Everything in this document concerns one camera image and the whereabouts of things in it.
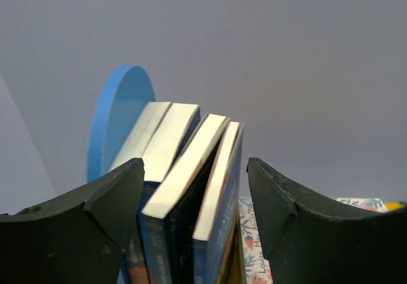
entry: blue book cover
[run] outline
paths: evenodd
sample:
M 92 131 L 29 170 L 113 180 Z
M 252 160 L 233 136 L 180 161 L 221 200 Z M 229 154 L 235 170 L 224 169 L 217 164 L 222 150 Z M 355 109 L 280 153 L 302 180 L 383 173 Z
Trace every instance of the blue book cover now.
M 234 144 L 230 143 L 227 146 L 226 143 L 218 150 L 218 153 L 221 154 L 223 148 L 226 150 L 226 154 L 231 155 L 230 164 L 227 168 L 221 168 L 220 157 L 217 165 L 214 165 L 215 171 L 220 170 L 222 173 L 221 176 L 218 176 L 215 171 L 211 174 L 212 182 L 209 182 L 211 185 L 207 187 L 207 194 L 202 203 L 202 211 L 195 228 L 193 239 L 195 284 L 219 283 L 228 260 L 238 213 L 243 124 L 236 129 L 239 130 L 233 131 L 228 128 L 223 136 L 227 137 L 228 132 L 230 132 L 230 136 L 235 138 Z
M 229 118 L 208 115 L 140 215 L 151 284 L 193 283 L 193 231 Z

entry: gray wall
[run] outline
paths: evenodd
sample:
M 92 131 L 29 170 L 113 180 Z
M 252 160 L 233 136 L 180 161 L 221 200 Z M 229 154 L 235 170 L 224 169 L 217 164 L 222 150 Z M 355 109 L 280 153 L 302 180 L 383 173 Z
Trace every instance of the gray wall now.
M 407 0 L 0 0 L 0 23 L 0 70 L 58 193 L 85 180 L 107 76 L 140 64 L 159 100 L 245 121 L 244 164 L 407 197 Z
M 0 75 L 0 214 L 55 197 L 30 132 Z

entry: blue book spine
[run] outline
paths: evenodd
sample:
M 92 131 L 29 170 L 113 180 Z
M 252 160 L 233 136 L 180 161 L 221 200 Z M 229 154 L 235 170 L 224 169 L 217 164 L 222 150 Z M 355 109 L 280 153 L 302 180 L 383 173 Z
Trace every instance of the blue book spine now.
M 207 241 L 193 241 L 193 283 L 207 283 Z
M 144 216 L 141 213 L 141 210 L 146 205 L 148 199 L 150 199 L 151 195 L 155 192 L 157 187 L 160 185 L 159 182 L 154 181 L 144 181 L 143 192 L 141 193 L 140 203 L 139 203 L 139 210 L 137 212 L 137 220 L 139 225 L 139 234 L 138 234 L 138 241 L 137 244 L 139 245 L 140 249 L 138 253 L 141 252 L 143 256 L 143 263 L 145 268 L 145 273 L 147 275 L 147 279 L 150 283 L 151 282 L 151 266 L 149 262 L 151 262 L 151 250 L 147 247 L 149 243 L 147 242 L 148 236 L 148 229 L 146 227 L 146 222 L 144 221 Z
M 166 221 L 141 215 L 142 240 L 146 251 L 149 280 L 151 284 L 171 284 Z
M 139 236 L 139 229 L 135 230 L 130 239 L 130 244 L 125 253 L 125 265 L 127 268 L 122 268 L 124 278 L 130 281 L 126 283 L 149 284 L 146 262 L 144 260 L 144 252 Z
M 207 281 L 205 284 L 217 283 L 219 274 L 223 272 L 226 264 L 225 254 L 230 247 L 230 236 L 235 229 L 236 215 L 238 212 L 238 190 L 240 184 L 240 165 L 242 162 L 242 138 L 239 139 L 235 160 L 226 185 L 224 186 L 221 201 L 217 208 L 214 227 L 207 242 L 206 252 L 209 254 L 207 261 Z

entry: blue round board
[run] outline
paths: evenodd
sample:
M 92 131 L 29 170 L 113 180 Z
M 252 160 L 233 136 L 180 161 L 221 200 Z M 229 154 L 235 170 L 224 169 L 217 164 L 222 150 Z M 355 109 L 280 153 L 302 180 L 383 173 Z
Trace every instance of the blue round board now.
M 142 67 L 123 65 L 110 75 L 99 95 L 93 114 L 87 182 L 110 170 L 144 106 L 154 101 L 153 86 Z M 130 283 L 124 261 L 121 266 L 117 283 Z

